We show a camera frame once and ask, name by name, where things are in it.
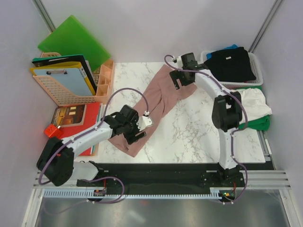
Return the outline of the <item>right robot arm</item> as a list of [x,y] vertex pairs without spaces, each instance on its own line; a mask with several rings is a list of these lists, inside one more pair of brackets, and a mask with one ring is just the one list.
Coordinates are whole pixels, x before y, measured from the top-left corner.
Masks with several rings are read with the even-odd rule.
[[207,66],[196,61],[193,53],[171,58],[174,65],[169,75],[175,88],[195,84],[204,89],[214,102],[211,118],[219,132],[220,157],[217,171],[203,178],[223,187],[244,186],[244,177],[234,160],[233,149],[233,134],[242,120],[241,95],[225,88]]

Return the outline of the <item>pink t shirt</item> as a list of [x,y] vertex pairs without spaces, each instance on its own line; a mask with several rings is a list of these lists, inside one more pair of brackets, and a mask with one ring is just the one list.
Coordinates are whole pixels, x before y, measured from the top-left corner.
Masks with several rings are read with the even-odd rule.
[[143,93],[148,101],[150,117],[153,120],[153,125],[145,130],[146,136],[131,145],[122,134],[108,140],[120,151],[135,157],[156,131],[161,119],[173,109],[178,101],[188,98],[197,90],[195,84],[176,89],[169,75],[172,71],[172,68],[163,65]]

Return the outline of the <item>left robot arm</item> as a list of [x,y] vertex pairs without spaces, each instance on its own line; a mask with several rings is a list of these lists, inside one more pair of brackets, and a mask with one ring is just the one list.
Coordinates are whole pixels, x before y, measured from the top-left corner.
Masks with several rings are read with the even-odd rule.
[[55,186],[61,186],[70,179],[99,186],[104,181],[104,175],[97,165],[92,161],[76,162],[75,158],[94,145],[118,135],[123,135],[131,145],[145,137],[145,129],[152,125],[149,112],[140,116],[135,109],[124,105],[119,112],[104,116],[101,121],[77,134],[63,139],[50,138],[36,166],[40,175]]

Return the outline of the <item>white t shirt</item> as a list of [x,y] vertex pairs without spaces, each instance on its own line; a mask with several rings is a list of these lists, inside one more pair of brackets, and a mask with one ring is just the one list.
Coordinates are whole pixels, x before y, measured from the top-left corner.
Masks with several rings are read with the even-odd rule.
[[272,109],[266,104],[263,92],[258,88],[237,89],[241,95],[248,122],[272,115]]

